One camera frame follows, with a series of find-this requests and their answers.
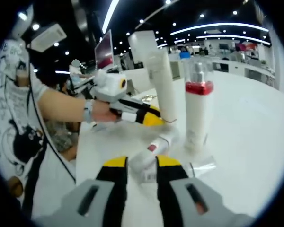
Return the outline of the person's left hand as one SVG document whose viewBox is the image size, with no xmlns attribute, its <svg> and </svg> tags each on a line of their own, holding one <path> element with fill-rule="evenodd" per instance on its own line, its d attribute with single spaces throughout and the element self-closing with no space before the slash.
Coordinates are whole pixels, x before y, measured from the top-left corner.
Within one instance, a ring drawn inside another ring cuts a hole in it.
<svg viewBox="0 0 284 227">
<path fill-rule="evenodd" d="M 91 117 L 96 122 L 116 122 L 120 116 L 110 109 L 110 104 L 99 100 L 94 100 Z"/>
</svg>

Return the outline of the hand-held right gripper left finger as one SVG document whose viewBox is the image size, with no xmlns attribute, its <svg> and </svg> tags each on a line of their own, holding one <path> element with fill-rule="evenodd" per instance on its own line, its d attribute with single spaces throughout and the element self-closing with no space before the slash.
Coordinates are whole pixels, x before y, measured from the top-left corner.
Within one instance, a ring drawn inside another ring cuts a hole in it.
<svg viewBox="0 0 284 227">
<path fill-rule="evenodd" d="M 52 215 L 40 217 L 40 227 L 119 227 L 127 200 L 127 157 L 108 160 L 95 179 L 68 193 Z"/>
</svg>

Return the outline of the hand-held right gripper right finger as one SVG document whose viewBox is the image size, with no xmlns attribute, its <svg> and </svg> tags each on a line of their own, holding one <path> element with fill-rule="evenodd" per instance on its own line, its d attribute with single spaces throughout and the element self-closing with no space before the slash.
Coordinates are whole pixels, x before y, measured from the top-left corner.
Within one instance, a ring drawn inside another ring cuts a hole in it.
<svg viewBox="0 0 284 227">
<path fill-rule="evenodd" d="M 224 206 L 222 196 L 197 178 L 190 178 L 181 163 L 158 155 L 157 197 L 166 227 L 248 227 L 250 217 Z"/>
</svg>

